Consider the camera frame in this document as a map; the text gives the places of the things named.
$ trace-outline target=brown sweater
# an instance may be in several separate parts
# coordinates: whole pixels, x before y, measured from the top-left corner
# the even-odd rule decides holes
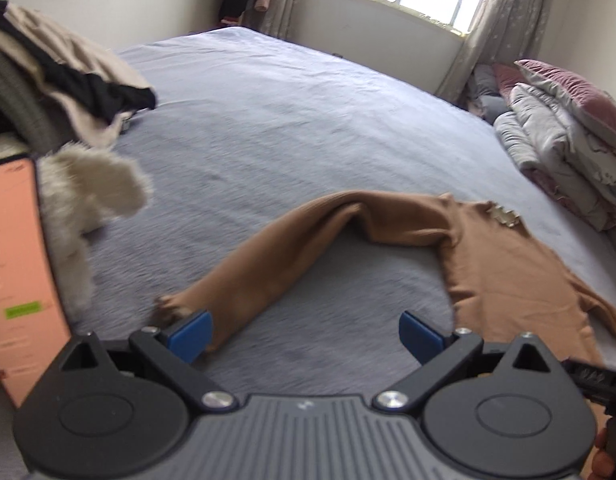
[[[486,341],[539,335],[559,359],[601,364],[587,313],[616,336],[616,309],[570,272],[519,222],[507,227],[494,204],[349,191],[308,202],[266,226],[200,281],[164,298],[175,315],[213,314],[211,349],[277,300],[315,262],[341,229],[357,219],[371,242],[436,246],[455,310],[455,326]]]

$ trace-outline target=gray bedsheet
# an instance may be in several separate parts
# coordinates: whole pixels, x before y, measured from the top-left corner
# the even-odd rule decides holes
[[[267,222],[344,189],[452,192],[519,211],[537,238],[616,305],[607,238],[526,180],[491,126],[412,86],[336,57],[232,28],[122,53],[156,87],[118,150],[152,175],[155,199],[92,241],[96,297],[76,327],[120,338],[158,294],[216,265]],[[417,365],[399,344],[404,309],[452,326],[434,250],[346,231],[297,285],[200,362],[244,392],[372,396]],[[609,364],[616,342],[595,324]],[[0,394],[0,480],[24,470]]]

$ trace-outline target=phone screen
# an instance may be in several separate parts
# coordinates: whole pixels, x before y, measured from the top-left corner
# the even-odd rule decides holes
[[[16,406],[70,339],[46,253],[34,162],[0,163],[0,380]]]

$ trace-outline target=pink pillow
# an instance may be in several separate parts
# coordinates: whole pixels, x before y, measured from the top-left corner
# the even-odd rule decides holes
[[[510,92],[512,92],[517,83],[527,83],[526,78],[518,68],[500,63],[493,64],[492,71],[495,73],[499,93],[509,105]]]
[[[582,76],[542,61],[522,59],[515,64],[528,83],[555,96],[580,123],[616,148],[616,105],[607,94]]]

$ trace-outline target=plush toy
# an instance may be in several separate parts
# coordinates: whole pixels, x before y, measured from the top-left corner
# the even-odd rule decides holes
[[[0,158],[26,151],[15,136],[0,135]],[[152,188],[135,161],[81,144],[40,158],[37,167],[46,246],[63,309],[75,321],[94,289],[83,235],[135,214],[148,203]]]

